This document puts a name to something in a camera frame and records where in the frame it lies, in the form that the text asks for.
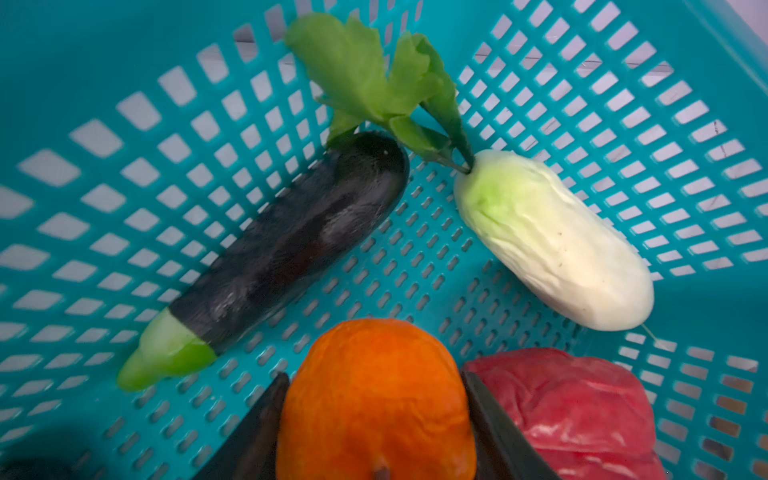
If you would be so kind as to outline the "teal plastic basket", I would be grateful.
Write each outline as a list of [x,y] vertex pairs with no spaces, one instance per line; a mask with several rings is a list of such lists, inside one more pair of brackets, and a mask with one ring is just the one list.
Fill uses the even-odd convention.
[[[330,112],[283,44],[312,11],[387,52],[422,33],[475,150],[543,161],[639,250],[645,326],[549,310],[420,159],[380,229],[203,372],[117,373],[149,321],[320,158]],[[272,379],[362,316],[458,362],[526,347],[643,383],[671,479],[767,475],[765,7],[725,1],[5,1],[1,459],[77,479],[190,479]]]

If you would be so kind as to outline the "dark green cucumber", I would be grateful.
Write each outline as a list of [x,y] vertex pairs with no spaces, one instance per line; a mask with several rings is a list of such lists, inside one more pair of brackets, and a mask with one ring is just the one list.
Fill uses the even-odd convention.
[[1,480],[69,480],[72,478],[71,468],[59,460],[17,459],[1,465]]

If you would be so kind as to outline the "dark purple eggplant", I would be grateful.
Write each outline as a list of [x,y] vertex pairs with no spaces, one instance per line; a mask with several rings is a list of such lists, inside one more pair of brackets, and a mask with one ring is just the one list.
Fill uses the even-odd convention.
[[149,323],[118,387],[141,391],[207,368],[363,243],[399,203],[409,171],[405,150],[382,132],[333,141],[305,179]]

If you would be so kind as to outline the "orange tangerine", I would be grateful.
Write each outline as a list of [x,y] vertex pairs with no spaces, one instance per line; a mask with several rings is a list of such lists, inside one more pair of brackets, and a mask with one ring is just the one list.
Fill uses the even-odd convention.
[[472,479],[465,387],[444,345],[401,320],[319,337],[282,408],[279,479]]

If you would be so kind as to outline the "green leafy vegetable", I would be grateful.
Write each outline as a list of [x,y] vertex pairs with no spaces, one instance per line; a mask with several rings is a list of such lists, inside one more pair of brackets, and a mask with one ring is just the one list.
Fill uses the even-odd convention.
[[387,60],[376,29],[311,13],[289,26],[284,42],[321,88],[318,102],[332,110],[329,142],[369,122],[428,162],[471,172],[456,85],[426,36],[402,34]]

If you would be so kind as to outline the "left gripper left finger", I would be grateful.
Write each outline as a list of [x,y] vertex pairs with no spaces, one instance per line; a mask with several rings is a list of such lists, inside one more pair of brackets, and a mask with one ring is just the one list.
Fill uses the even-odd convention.
[[193,479],[275,480],[277,436],[289,385],[289,376],[279,373]]

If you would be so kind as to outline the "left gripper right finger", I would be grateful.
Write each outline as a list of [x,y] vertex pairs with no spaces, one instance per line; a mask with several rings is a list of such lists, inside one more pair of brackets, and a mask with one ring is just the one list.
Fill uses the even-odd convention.
[[560,480],[480,377],[462,370],[477,450],[478,480]]

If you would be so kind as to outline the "red bell pepper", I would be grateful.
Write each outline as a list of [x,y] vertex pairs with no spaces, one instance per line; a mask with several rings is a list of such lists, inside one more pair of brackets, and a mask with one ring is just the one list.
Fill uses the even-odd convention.
[[553,348],[494,354],[464,368],[561,478],[665,478],[652,407],[628,370]]

